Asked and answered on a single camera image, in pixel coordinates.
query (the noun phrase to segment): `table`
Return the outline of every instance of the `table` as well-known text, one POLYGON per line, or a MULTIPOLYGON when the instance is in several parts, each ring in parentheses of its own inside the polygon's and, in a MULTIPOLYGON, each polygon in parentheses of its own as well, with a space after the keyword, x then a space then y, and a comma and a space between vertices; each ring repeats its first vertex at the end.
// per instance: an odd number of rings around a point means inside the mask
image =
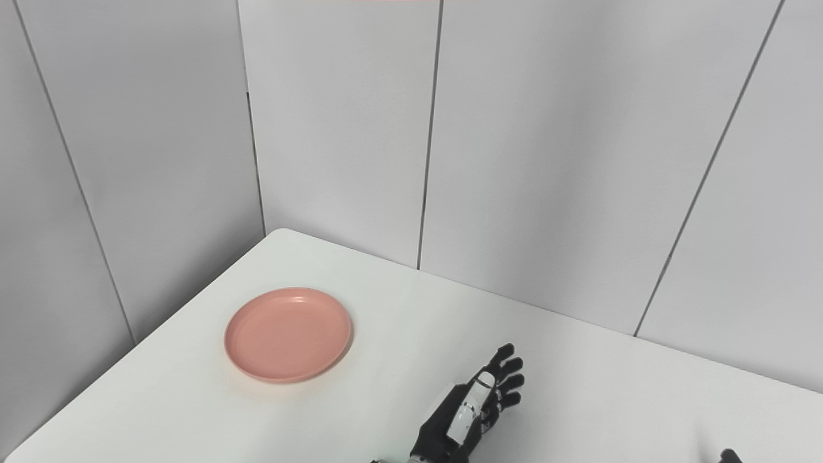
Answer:
POLYGON ((513 342, 523 403, 472 463, 823 461, 823 395, 290 230, 271 233, 23 442, 7 463, 403 462, 449 382, 513 342), (232 366, 223 331, 275 288, 328 292, 354 342, 273 385, 232 366))

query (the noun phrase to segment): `white wall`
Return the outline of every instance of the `white wall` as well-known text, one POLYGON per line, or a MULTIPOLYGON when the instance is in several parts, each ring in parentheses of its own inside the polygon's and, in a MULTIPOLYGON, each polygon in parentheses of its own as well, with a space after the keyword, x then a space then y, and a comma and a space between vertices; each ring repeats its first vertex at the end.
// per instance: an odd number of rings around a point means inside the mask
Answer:
POLYGON ((823 392, 823 4, 789 0, 639 335, 823 392))
POLYGON ((446 2, 421 269, 633 333, 776 6, 446 2))
POLYGON ((19 0, 137 340, 263 237, 232 0, 19 0))
POLYGON ((0 0, 0 460, 132 347, 11 0, 0 0))
MULTIPOLYGON (((442 4, 421 268, 633 333, 779 1, 442 4)), ((416 264, 435 5, 240 0, 267 229, 416 264)), ((823 391, 803 5, 640 335, 823 391)))
POLYGON ((416 265, 438 3, 239 8, 266 228, 416 265))

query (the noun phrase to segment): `gray wall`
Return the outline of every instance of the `gray wall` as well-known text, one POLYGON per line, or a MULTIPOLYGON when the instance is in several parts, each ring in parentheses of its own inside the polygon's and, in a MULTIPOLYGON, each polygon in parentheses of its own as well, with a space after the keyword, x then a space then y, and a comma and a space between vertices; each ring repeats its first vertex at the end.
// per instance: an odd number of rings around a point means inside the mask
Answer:
POLYGON ((268 228, 823 391, 813 4, 239 0, 268 228))
POLYGON ((234 2, 19 10, 0 0, 0 460, 263 237, 234 2))
POLYGON ((823 392, 823 3, 788 0, 640 336, 823 392))

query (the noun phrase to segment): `wall panel seam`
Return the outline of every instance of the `wall panel seam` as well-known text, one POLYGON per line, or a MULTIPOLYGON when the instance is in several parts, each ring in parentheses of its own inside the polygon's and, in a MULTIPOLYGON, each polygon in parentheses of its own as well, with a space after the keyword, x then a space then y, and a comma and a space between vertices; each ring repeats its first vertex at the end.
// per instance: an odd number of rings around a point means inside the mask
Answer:
POLYGON ((103 258, 103 264, 105 265, 106 273, 109 276, 109 281, 111 282, 112 289, 114 290, 114 295, 117 297, 117 303, 120 308, 120 313, 121 315, 123 315, 123 322, 126 324, 126 329, 128 330, 128 335, 132 340, 132 344, 137 346, 137 340, 135 339, 134 333, 132 332, 132 326, 128 323, 128 317, 126 316, 126 311, 123 307, 123 299, 120 297, 120 291, 117 289, 117 283, 114 281, 114 275, 111 272, 109 260, 105 255, 105 250, 103 249, 103 242, 100 240, 100 233, 97 231, 97 226, 95 224, 94 218, 91 215, 91 208, 89 208, 89 202, 86 199, 86 193, 83 191, 83 186, 80 182, 80 177, 77 174, 77 168, 74 165, 72 154, 69 152, 68 143, 66 142, 66 136, 63 133, 63 127, 60 125, 60 120, 57 116, 57 111, 54 109, 54 103, 52 102, 51 94, 49 94, 49 88, 46 86, 45 77, 43 76, 43 71, 40 68, 40 62, 37 60, 35 48, 34 45, 31 43, 31 38, 29 36, 28 28, 26 27, 26 22, 23 20, 23 13, 20 9, 20 5, 17 3, 17 0, 12 0, 12 4, 14 5, 15 12, 17 14, 17 19, 18 21, 20 21, 20 25, 23 30, 23 36, 26 38, 26 46, 29 48, 29 54, 31 55, 31 59, 35 64, 37 77, 40 80, 40 85, 43 87, 43 92, 46 97, 46 102, 49 104, 49 110, 51 111, 52 118, 54 119, 54 124, 57 126, 60 142, 63 145, 63 150, 66 153, 68 164, 71 167, 72 174, 74 175, 74 181, 77 183, 77 189, 80 191, 80 198, 83 202, 83 206, 86 208, 86 215, 89 218, 91 230, 94 232, 97 247, 98 249, 100 249, 100 255, 103 258))
POLYGON ((435 100, 437 97, 437 70, 440 62, 440 36, 443 30, 443 3, 440 0, 437 12, 437 39, 435 41, 435 69, 431 79, 431 111, 429 112, 429 135, 425 144, 425 170, 423 172, 423 201, 420 210, 420 236, 417 242, 417 269, 420 270, 423 257, 423 228, 425 226, 425 205, 429 195, 429 165, 431 161, 431 136, 435 127, 435 100))
POLYGON ((703 187, 706 183, 706 179, 709 178, 709 173, 712 170, 712 166, 714 165, 714 161, 717 160, 718 153, 720 152, 720 147, 723 145, 723 140, 726 138, 726 134, 728 133, 729 127, 732 126, 732 121, 734 120, 734 116, 737 113, 737 108, 740 107, 740 102, 743 100, 743 96, 746 94, 746 89, 749 87, 749 82, 751 81, 751 76, 755 73, 755 68, 757 68, 757 63, 760 61, 760 56, 763 54, 763 50, 765 49, 766 42, 769 41, 769 37, 771 35, 772 30, 774 29, 774 24, 777 22, 778 17, 780 16, 780 11, 783 9, 783 4, 785 0, 779 0, 777 9, 774 11, 774 15, 771 18, 769 23, 769 27, 766 29, 766 33, 763 36, 763 40, 760 42, 760 47, 757 49, 757 53, 755 54, 755 58, 749 67, 749 72, 746 74, 746 79, 743 80, 743 85, 740 89, 740 92, 737 94, 737 99, 734 101, 734 106, 732 107, 732 112, 729 113, 728 119, 726 120, 726 124, 723 126, 723 131, 720 134, 720 138, 718 139, 717 144, 714 146, 714 151, 712 152, 712 156, 709 159, 709 164, 706 166, 706 170, 703 172, 703 176, 700 178, 700 182, 697 185, 697 190, 695 191, 695 195, 691 199, 691 203, 689 204, 689 208, 686 210, 686 215, 683 217, 683 222, 680 225, 680 229, 677 231, 677 235, 675 236, 674 243, 672 243, 672 248, 669 250, 669 253, 666 257, 666 261, 663 263, 663 267, 660 269, 660 274, 658 275, 657 282, 654 284, 654 288, 652 289, 652 293, 649 296, 649 300, 646 302, 646 307, 643 310, 643 315, 640 316, 640 320, 638 321, 637 328, 635 329, 635 333, 633 334, 634 337, 637 337, 640 332, 640 327, 643 325, 643 322, 646 319, 646 315, 649 313, 649 308, 652 306, 652 302, 654 300, 654 296, 657 294, 658 289, 660 288, 660 283, 663 281, 663 277, 666 275, 666 270, 668 269, 669 264, 672 262, 672 257, 674 256, 674 251, 677 248, 677 244, 680 242, 681 237, 683 236, 683 231, 686 229, 686 224, 689 222, 689 218, 691 217, 692 211, 695 209, 695 204, 697 204, 697 199, 700 196, 700 193, 703 191, 703 187))

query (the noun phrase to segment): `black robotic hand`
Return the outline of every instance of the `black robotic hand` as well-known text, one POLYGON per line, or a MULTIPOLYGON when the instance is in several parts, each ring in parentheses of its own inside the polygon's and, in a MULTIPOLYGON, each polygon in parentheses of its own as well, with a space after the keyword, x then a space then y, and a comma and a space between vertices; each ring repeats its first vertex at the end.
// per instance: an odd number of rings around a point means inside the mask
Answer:
POLYGON ((519 373, 523 368, 521 358, 511 358, 514 355, 514 346, 506 344, 497 349, 497 354, 466 384, 455 386, 437 410, 426 420, 420 428, 417 442, 411 450, 412 458, 431 463, 468 463, 468 456, 472 453, 482 435, 491 429, 500 413, 520 403, 520 394, 514 390, 524 383, 523 375, 519 373), (472 387, 479 382, 475 390, 472 387), (491 389, 480 410, 471 407, 467 398, 470 391, 484 391, 491 389), (468 419, 470 426, 462 442, 456 441, 447 435, 455 417, 461 414, 471 414, 468 419))
POLYGON ((743 463, 734 450, 727 448, 720 454, 720 463, 743 463))

